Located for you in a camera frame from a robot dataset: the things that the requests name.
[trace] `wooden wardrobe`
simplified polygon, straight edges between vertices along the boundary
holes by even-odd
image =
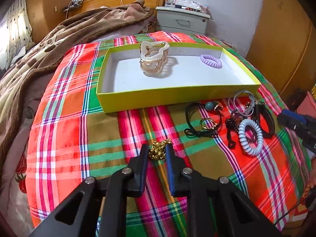
[[[26,9],[32,26],[32,39],[39,43],[60,22],[66,19],[62,8],[71,0],[26,0]]]
[[[246,59],[287,102],[316,83],[316,29],[297,0],[264,0]]]

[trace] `gold chain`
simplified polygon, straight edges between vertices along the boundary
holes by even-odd
[[[166,145],[169,143],[172,143],[170,138],[161,142],[154,141],[149,152],[149,157],[152,160],[164,161],[166,159]]]
[[[261,101],[260,99],[255,99],[255,105],[257,104],[262,104],[265,106],[265,102]],[[247,102],[246,105],[245,105],[245,109],[249,109],[251,106],[251,103],[250,102]]]

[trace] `gold ring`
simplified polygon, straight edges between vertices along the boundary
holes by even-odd
[[[203,126],[203,122],[204,122],[204,121],[207,121],[207,120],[208,120],[208,121],[211,121],[211,122],[214,124],[214,126],[211,127],[211,128],[208,128],[208,127]],[[214,121],[212,118],[203,118],[203,119],[200,120],[200,125],[201,125],[201,127],[202,127],[204,130],[214,130],[215,127],[217,126],[217,123],[215,123],[215,121]]]

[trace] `nightstand drawer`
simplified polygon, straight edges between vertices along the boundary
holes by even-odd
[[[194,31],[191,31],[191,30],[179,29],[179,28],[174,28],[174,27],[160,27],[160,26],[157,26],[156,30],[157,31],[165,31],[165,32],[168,32],[168,33],[183,33],[183,34],[188,34],[188,35],[204,35],[204,33],[194,32]]]
[[[157,26],[185,29],[205,34],[207,19],[174,11],[158,11]]]

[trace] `blue gripper pad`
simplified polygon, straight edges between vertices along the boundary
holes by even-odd
[[[170,146],[166,146],[166,163],[167,163],[167,175],[168,175],[168,185],[169,185],[169,191],[171,193],[171,196],[175,195],[175,173],[173,172],[173,162],[174,160],[174,150],[170,149]]]
[[[289,111],[289,110],[282,110],[282,114],[291,117],[292,119],[295,119],[299,122],[302,122],[304,125],[306,125],[307,121],[303,115],[297,114],[294,111]]]
[[[140,178],[140,190],[142,193],[145,191],[145,184],[146,184],[146,173],[147,173],[147,166],[148,166],[148,161],[143,162],[143,167],[142,167],[142,172],[141,172],[141,178]]]

